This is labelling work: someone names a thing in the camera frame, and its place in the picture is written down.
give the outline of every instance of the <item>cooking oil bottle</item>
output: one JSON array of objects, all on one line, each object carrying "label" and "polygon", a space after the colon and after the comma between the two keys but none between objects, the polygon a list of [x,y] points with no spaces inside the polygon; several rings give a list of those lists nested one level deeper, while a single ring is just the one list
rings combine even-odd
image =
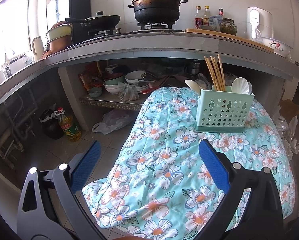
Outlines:
[{"label": "cooking oil bottle", "polygon": [[65,114],[65,111],[62,107],[57,108],[57,110],[54,111],[54,114],[58,119],[60,127],[62,127],[69,140],[71,142],[78,141],[82,136],[82,132],[74,123],[73,116],[70,114]]}]

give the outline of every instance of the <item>window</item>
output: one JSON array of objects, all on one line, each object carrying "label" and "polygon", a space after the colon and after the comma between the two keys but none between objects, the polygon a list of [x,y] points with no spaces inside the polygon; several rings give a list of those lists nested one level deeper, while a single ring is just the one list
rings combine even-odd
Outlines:
[{"label": "window", "polygon": [[0,0],[0,66],[30,49],[28,1]]}]

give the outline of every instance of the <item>black pan handle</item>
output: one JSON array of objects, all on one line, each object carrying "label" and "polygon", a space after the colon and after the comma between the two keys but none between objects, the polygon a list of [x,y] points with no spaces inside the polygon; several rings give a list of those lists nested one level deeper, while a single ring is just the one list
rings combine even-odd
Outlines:
[{"label": "black pan handle", "polygon": [[65,22],[67,22],[67,23],[86,23],[87,20],[75,19],[75,18],[65,18]]},{"label": "black pan handle", "polygon": [[188,0],[181,0],[182,2],[180,2],[180,4],[181,3],[187,3],[188,2]]}]

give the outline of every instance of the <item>frying pan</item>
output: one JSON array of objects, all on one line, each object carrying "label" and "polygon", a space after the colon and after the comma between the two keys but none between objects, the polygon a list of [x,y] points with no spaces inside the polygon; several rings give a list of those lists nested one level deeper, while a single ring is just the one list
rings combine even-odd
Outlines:
[{"label": "frying pan", "polygon": [[114,28],[121,17],[119,15],[103,15],[103,12],[97,12],[96,16],[87,19],[65,18],[67,23],[80,23],[83,28],[95,31],[103,31]]}]

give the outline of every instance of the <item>glass jar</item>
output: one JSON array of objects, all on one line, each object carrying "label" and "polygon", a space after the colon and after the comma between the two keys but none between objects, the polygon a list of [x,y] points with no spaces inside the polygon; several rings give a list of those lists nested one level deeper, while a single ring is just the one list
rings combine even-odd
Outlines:
[{"label": "glass jar", "polygon": [[234,20],[224,18],[220,24],[221,33],[227,33],[236,35],[237,33],[237,26],[234,24]]}]

